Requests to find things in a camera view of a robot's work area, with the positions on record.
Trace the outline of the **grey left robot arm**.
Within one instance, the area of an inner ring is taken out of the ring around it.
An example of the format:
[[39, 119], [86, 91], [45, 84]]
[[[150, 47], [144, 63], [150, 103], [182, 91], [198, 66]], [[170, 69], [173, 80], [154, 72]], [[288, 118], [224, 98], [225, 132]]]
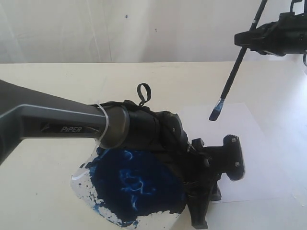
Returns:
[[167, 230], [187, 207], [192, 226], [206, 229], [221, 175], [244, 174], [240, 142], [189, 141], [178, 115], [145, 102], [87, 105], [1, 81], [0, 159], [28, 138], [93, 138], [97, 149], [71, 180], [93, 210], [130, 230]]

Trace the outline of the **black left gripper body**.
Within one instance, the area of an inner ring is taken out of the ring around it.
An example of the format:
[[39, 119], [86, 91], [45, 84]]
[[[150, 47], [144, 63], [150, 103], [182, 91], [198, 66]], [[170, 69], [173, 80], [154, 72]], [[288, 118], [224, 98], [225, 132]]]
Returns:
[[130, 117], [124, 149], [153, 153], [182, 182], [185, 191], [207, 188], [222, 174], [230, 174], [230, 136], [221, 146], [205, 147], [200, 138], [188, 140], [177, 114], [154, 112], [129, 100], [124, 107]]

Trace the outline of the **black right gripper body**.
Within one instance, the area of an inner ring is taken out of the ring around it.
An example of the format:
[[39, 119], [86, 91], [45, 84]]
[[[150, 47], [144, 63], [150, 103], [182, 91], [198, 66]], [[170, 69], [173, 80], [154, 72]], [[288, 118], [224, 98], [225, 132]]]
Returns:
[[307, 53], [306, 13], [281, 13], [278, 21], [266, 23], [257, 30], [261, 35], [254, 39], [254, 46], [266, 46], [271, 55]]

